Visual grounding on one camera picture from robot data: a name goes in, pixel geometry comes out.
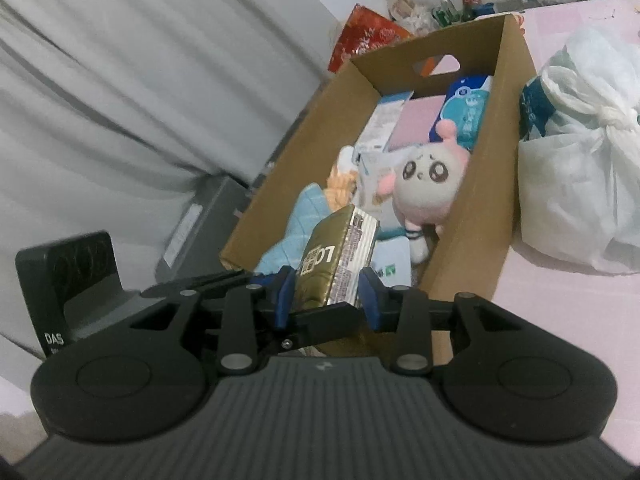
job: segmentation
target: pink plush ear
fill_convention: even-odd
[[[436,123],[436,133],[445,142],[448,140],[456,142],[458,137],[458,127],[451,119],[442,119]]]
[[[378,189],[376,193],[378,195],[384,196],[391,194],[394,190],[394,186],[396,185],[396,172],[392,171],[388,175],[385,175],[378,181]]]

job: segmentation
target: ribbed gray surface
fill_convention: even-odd
[[[620,480],[632,468],[596,438],[505,444],[467,427],[430,385],[377,358],[272,358],[223,380],[179,428],[123,446],[54,436],[28,480]]]

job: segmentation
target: curtain fold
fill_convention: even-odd
[[[197,181],[252,180],[326,60],[265,0],[0,3],[0,332],[36,348],[17,250],[105,229],[150,285]]]

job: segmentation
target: cardboard box wall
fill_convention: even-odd
[[[460,69],[422,77],[422,62],[451,54]],[[300,191],[324,187],[338,151],[353,144],[380,96],[414,91],[442,95],[463,75],[492,74],[494,81],[478,143],[449,219],[419,286],[430,298],[452,300],[460,291],[491,298],[511,243],[517,217],[516,154],[518,99],[536,75],[522,32],[511,15],[465,23],[364,54],[346,62],[312,102],[220,259],[227,267],[252,270],[262,254],[282,239]],[[389,338],[340,340],[323,349],[332,355],[380,354]],[[446,361],[449,345],[434,338],[434,354]]]

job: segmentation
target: pink tablecloth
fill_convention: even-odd
[[[522,27],[540,69],[566,38],[597,25],[640,44],[640,0],[594,0],[529,9]],[[603,438],[640,463],[640,274],[601,276],[537,253],[516,239],[495,303],[603,360],[618,381],[618,402]]]

